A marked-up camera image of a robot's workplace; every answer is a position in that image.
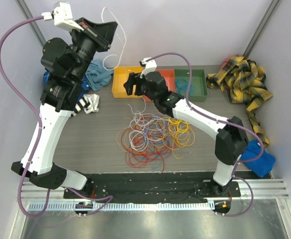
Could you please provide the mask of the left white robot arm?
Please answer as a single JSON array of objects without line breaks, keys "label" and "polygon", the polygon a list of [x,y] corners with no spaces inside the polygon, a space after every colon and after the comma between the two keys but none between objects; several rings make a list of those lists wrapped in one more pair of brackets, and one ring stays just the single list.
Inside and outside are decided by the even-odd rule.
[{"label": "left white robot arm", "polygon": [[59,37],[43,47],[41,64],[49,72],[40,97],[40,119],[31,143],[21,161],[11,170],[26,174],[34,185],[46,189],[73,188],[82,199],[92,193],[92,186],[82,173],[67,170],[53,163],[53,155],[62,130],[74,111],[83,90],[83,77],[96,52],[111,48],[117,22],[93,23],[85,18],[75,21],[79,29],[69,30],[72,45]]}]

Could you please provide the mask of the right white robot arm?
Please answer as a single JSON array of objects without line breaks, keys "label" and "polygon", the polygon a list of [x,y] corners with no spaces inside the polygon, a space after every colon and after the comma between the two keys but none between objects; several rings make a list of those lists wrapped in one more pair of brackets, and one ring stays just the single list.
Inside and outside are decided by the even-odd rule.
[{"label": "right white robot arm", "polygon": [[219,117],[187,102],[184,96],[168,89],[164,77],[157,71],[146,75],[130,72],[124,88],[128,95],[148,97],[160,113],[183,120],[215,140],[218,163],[211,191],[215,196],[224,196],[229,191],[235,164],[248,145],[242,121],[238,117]]}]

